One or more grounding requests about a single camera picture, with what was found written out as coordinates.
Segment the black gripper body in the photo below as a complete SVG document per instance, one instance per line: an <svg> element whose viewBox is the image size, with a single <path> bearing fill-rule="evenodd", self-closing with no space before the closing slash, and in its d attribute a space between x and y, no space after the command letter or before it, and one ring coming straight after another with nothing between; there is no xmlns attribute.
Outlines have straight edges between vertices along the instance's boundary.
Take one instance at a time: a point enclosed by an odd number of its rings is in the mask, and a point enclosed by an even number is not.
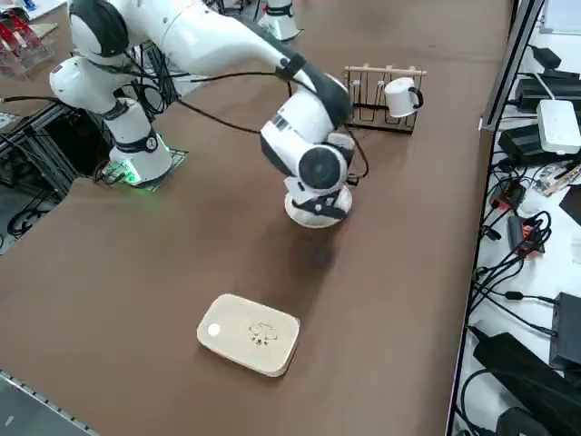
<svg viewBox="0 0 581 436"><path fill-rule="evenodd" d="M318 196L305 203L297 204L297 208L315 216L327 218L346 218L348 213L339 206L340 191Z"/></svg>

